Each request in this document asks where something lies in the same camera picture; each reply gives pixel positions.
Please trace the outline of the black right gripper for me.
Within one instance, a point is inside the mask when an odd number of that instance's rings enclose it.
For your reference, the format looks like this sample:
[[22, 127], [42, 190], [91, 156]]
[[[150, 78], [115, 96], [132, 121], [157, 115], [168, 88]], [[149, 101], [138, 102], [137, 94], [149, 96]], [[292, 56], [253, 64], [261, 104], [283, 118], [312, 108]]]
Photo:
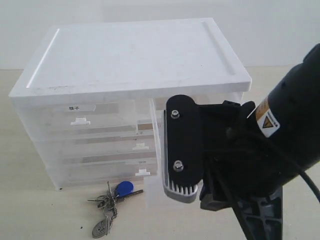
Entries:
[[283, 237], [284, 162], [267, 136], [277, 128], [268, 100], [201, 109], [204, 173], [200, 208], [231, 208], [248, 240]]

